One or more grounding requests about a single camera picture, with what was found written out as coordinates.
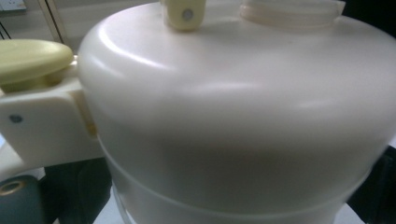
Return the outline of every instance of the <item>yellow knob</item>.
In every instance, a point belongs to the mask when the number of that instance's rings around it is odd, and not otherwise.
[[[3,92],[26,91],[53,86],[61,80],[51,74],[73,62],[73,51],[44,40],[0,41],[0,88]]]
[[[195,30],[204,19],[206,0],[161,0],[161,3],[165,19],[177,30]]]

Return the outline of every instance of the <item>curved plastic surface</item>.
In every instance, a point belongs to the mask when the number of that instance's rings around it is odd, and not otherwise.
[[[0,41],[0,84],[43,77],[73,62],[72,50],[44,40]]]

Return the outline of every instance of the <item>yellow handle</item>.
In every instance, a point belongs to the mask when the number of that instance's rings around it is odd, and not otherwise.
[[[74,60],[72,50],[44,40],[0,41],[0,88],[4,92],[26,91],[60,82],[50,74]]]

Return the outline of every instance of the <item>white wall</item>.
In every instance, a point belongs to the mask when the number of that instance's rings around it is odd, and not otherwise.
[[[99,21],[125,8],[158,0],[54,0],[74,52],[85,34]]]
[[[26,13],[0,16],[0,22],[6,27],[13,39],[53,40],[50,28],[37,0],[25,0]]]

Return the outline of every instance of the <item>screw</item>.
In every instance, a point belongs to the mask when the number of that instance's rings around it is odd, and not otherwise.
[[[194,17],[194,12],[191,9],[187,8],[184,9],[181,16],[183,17],[184,21],[190,21]]]
[[[13,122],[13,123],[21,123],[23,121],[23,118],[20,115],[10,115],[9,119]]]

